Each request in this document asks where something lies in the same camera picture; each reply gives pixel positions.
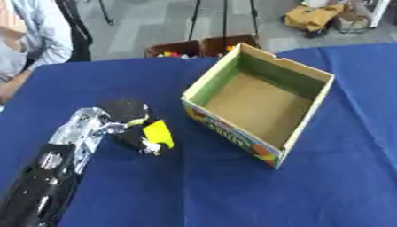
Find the brown box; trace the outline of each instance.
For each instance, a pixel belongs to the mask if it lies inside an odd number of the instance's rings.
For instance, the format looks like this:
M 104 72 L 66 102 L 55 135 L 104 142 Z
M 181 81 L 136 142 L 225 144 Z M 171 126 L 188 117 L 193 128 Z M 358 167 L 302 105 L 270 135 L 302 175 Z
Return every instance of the brown box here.
M 187 114 L 278 168 L 334 76 L 241 43 L 183 93 Z
M 164 52 L 177 52 L 181 55 L 188 55 L 189 57 L 200 56 L 200 44 L 197 40 L 181 42 L 181 43 L 165 43 L 155 45 L 148 48 L 144 52 L 146 58 L 157 57 Z
M 240 43 L 246 43 L 256 48 L 260 48 L 252 35 L 236 35 L 226 37 L 226 46 L 237 46 Z M 225 54 L 223 37 L 207 38 L 201 41 L 201 56 L 218 57 L 219 54 Z

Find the cardboard box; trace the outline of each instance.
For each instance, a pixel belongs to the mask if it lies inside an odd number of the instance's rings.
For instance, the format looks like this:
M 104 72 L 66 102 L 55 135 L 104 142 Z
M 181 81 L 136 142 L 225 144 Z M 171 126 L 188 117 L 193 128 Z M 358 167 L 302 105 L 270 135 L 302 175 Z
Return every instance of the cardboard box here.
M 187 114 L 278 168 L 334 76 L 241 43 L 183 93 Z

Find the person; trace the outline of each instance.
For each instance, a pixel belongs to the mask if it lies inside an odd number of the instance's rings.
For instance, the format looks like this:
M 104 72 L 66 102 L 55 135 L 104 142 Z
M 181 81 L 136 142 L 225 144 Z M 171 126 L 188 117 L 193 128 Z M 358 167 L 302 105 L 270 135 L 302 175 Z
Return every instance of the person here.
M 0 36 L 0 72 L 6 72 L 0 80 L 3 104 L 36 68 L 72 56 L 71 28 L 54 0 L 0 0 Z

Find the bag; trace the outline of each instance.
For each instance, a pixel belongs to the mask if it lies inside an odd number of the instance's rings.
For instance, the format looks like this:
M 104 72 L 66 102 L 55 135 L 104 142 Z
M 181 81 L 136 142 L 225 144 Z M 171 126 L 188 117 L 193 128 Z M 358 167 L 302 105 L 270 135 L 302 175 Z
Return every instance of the bag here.
M 345 10 L 344 4 L 334 4 L 323 8 L 310 8 L 300 5 L 285 14 L 285 25 L 314 32 Z

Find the metal frame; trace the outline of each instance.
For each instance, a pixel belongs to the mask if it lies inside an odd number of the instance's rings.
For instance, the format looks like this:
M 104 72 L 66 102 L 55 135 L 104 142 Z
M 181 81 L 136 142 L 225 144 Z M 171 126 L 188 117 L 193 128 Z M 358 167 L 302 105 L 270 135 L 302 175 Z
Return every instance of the metal frame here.
M 255 39 L 258 40 L 258 11 L 255 7 L 255 0 L 249 0 L 251 4 L 251 15 L 253 16 L 253 28 L 255 32 Z M 196 5 L 194 7 L 193 15 L 191 16 L 191 31 L 189 33 L 189 41 L 193 37 L 194 28 L 196 27 L 197 17 L 199 15 L 199 7 L 201 6 L 201 0 L 196 0 Z M 223 45 L 226 50 L 226 36 L 228 30 L 228 7 L 229 0 L 223 0 Z

